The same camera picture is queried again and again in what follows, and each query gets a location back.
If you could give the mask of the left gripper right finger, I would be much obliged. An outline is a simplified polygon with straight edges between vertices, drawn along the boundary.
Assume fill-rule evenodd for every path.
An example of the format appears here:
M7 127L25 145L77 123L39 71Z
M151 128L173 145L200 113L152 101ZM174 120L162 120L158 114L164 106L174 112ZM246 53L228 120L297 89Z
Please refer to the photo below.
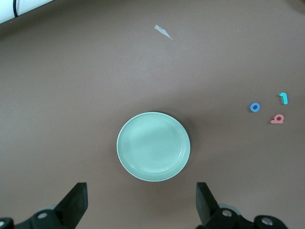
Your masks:
M253 229L235 209L220 206L205 182L196 184L196 209L201 221L200 229Z

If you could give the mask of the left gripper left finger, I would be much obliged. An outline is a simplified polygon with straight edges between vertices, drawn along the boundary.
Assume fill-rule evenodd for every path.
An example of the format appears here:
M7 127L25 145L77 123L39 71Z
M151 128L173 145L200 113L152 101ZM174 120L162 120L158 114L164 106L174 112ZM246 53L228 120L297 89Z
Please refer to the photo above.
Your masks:
M32 229L74 229L88 208L86 183L77 183L54 209L37 212L31 219Z

